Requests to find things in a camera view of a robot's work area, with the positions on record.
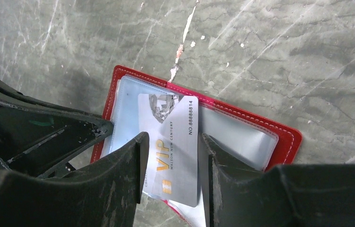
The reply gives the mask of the red leather card holder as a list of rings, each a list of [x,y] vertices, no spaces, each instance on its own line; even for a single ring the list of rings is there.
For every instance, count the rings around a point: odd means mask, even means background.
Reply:
[[[138,133],[138,113],[135,110],[138,100],[131,97],[130,92],[197,97],[200,132],[211,136],[230,155],[260,171],[292,163],[302,142],[302,134],[297,129],[118,65],[113,71],[103,111],[103,118],[114,124],[113,136],[94,146],[92,162],[120,148]]]

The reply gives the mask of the silver VIP credit card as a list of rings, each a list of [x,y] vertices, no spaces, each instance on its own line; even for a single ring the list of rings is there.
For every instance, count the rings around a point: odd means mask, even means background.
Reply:
[[[190,207],[198,203],[198,98],[139,94],[139,129],[149,134],[144,192]]]

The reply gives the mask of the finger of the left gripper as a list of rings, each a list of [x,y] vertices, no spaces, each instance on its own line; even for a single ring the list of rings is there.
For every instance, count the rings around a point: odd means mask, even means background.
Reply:
[[[25,96],[0,80],[0,170],[48,178],[112,131],[99,115]]]

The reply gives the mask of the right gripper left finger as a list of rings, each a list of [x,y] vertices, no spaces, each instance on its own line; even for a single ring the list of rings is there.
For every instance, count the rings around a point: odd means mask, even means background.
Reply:
[[[131,227],[141,201],[149,135],[64,177],[0,170],[0,227]]]

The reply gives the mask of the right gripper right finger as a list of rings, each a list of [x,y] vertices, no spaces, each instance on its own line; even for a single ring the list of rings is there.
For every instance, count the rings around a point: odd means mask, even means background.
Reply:
[[[355,227],[355,164],[258,171],[198,136],[208,227]]]

